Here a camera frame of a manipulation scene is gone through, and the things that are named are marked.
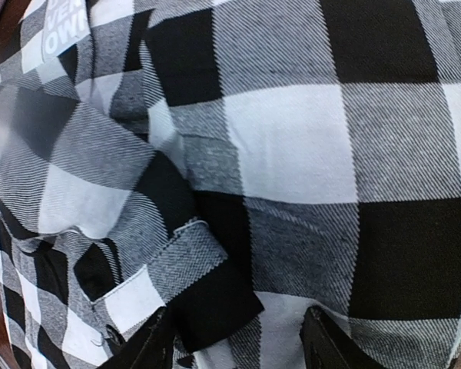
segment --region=gray label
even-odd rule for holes
[[[43,28],[43,58],[60,55],[89,34],[85,0],[48,0]]]

